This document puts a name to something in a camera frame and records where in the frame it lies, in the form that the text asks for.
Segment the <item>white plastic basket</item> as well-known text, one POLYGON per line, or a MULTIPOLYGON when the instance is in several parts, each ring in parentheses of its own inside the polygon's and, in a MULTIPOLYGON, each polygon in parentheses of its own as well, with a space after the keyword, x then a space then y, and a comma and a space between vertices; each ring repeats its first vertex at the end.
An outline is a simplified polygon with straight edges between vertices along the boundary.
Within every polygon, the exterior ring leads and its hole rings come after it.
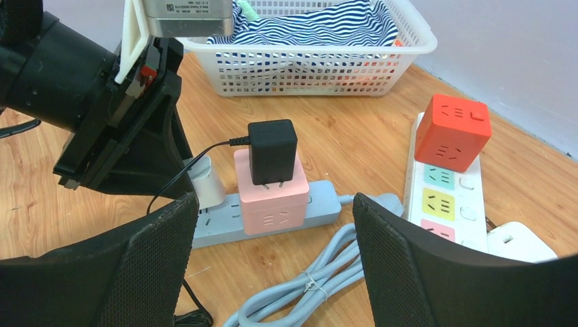
MULTIPOLYGON (((322 10, 344 1, 235 1, 251 18, 322 10)), ((265 95, 386 95, 420 55, 438 45, 409 1, 383 1, 399 29, 391 46, 265 46, 207 44, 182 38, 215 91, 224 97, 265 95)))

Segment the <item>striped cloth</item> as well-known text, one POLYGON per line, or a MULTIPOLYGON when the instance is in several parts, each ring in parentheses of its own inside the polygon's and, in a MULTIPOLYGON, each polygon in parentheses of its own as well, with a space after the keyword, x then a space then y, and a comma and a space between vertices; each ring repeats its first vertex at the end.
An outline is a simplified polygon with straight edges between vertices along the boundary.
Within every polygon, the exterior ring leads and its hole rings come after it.
POLYGON ((231 35, 207 44, 265 46, 391 46, 399 35, 383 1, 344 1, 301 14, 251 18, 247 5, 234 3, 231 35))

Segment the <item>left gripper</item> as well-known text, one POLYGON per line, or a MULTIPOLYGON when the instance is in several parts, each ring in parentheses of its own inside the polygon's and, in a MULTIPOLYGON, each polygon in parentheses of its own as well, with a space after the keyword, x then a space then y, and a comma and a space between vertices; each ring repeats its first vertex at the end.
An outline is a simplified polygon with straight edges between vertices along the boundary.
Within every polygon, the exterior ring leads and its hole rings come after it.
POLYGON ((177 112, 182 60, 180 42, 154 37, 122 84, 107 79, 53 168, 60 185, 170 199, 194 190, 186 176, 165 187, 192 158, 177 112))

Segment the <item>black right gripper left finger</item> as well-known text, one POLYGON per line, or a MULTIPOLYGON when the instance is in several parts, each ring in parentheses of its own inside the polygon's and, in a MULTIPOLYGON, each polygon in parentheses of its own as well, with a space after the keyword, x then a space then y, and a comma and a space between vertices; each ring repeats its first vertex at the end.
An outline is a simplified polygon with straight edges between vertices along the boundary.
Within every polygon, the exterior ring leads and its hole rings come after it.
POLYGON ((174 326, 198 199, 37 258, 1 261, 2 326, 174 326))

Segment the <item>small white charger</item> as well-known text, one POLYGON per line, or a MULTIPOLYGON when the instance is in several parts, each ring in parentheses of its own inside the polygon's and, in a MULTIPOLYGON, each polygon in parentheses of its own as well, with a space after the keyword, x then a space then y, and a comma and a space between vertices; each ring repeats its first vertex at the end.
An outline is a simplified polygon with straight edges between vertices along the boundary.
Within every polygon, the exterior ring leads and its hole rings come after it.
POLYGON ((187 173, 196 190, 199 209, 220 205, 225 200, 224 185, 208 155, 200 158, 187 173))

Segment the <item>light blue power strip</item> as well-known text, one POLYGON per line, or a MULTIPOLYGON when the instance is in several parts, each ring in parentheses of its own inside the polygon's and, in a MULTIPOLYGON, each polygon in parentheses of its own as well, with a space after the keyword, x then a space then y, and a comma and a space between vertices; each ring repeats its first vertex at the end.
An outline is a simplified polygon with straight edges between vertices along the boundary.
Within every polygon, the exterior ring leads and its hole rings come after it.
POLYGON ((240 198, 237 193, 233 193, 227 195, 221 204, 199 211, 192 248, 199 249, 328 225, 337 221, 340 212, 341 203, 333 184, 327 180, 314 181, 309 184, 309 200, 303 225, 247 235, 241 219, 240 198))

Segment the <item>small black power adapter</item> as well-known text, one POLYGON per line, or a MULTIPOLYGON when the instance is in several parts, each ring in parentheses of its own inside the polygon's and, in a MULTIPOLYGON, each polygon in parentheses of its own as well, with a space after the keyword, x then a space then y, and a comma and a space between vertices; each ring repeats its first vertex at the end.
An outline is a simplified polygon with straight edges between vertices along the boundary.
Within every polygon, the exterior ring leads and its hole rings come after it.
POLYGON ((248 123, 247 135, 230 142, 247 147, 234 154, 240 192, 293 179, 298 138, 290 119, 248 123))

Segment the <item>red cube socket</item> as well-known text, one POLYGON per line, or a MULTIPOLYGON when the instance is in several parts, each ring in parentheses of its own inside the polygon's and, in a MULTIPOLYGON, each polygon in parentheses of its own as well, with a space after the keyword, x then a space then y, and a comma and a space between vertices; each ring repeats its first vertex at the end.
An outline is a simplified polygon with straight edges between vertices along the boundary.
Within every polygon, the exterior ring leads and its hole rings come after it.
POLYGON ((492 136, 486 104, 435 94, 416 129, 414 159, 465 172, 492 136))

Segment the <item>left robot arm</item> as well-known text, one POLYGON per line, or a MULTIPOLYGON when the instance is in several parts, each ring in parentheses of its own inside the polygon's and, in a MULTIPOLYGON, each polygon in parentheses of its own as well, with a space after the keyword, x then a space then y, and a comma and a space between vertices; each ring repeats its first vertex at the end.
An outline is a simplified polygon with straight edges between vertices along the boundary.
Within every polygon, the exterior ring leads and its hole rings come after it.
POLYGON ((53 172, 68 189, 176 199, 194 189, 177 112, 183 45, 148 37, 128 75, 121 58, 46 12, 1 2, 1 106, 69 132, 53 172))

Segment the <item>pink cube socket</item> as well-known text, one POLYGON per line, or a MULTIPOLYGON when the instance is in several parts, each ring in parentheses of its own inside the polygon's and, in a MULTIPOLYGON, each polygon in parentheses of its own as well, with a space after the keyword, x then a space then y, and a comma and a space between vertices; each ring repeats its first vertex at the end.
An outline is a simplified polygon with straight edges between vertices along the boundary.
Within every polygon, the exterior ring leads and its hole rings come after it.
POLYGON ((253 184, 248 149, 234 152, 234 165, 246 234, 279 232, 304 224, 309 183, 298 155, 295 157, 292 180, 282 183, 253 184))

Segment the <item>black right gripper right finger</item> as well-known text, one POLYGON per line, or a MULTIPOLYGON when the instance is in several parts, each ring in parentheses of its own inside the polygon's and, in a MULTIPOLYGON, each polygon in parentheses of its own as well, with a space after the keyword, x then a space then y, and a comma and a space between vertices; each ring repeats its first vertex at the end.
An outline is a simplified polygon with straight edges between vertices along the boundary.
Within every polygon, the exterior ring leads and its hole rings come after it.
POLYGON ((363 193, 352 214, 376 326, 576 326, 577 256, 529 263, 437 236, 363 193))

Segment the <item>white colourful power strip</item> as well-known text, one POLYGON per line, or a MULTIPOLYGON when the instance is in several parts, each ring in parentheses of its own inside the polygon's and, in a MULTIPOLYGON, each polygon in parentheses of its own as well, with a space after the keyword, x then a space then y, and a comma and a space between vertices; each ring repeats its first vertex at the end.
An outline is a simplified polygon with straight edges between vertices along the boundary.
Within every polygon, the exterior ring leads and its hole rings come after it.
POLYGON ((416 131, 423 115, 418 114, 410 134, 402 218, 442 238, 487 253, 480 157, 463 173, 415 160, 416 131))

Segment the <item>white square adapter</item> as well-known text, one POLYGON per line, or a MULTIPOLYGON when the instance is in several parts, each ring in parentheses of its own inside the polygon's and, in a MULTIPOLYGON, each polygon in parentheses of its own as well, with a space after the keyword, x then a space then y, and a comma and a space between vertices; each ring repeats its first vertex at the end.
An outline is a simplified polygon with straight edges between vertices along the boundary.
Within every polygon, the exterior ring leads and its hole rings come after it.
POLYGON ((487 233, 488 253, 510 260, 539 263, 558 259, 556 253, 530 228, 511 221, 487 233))

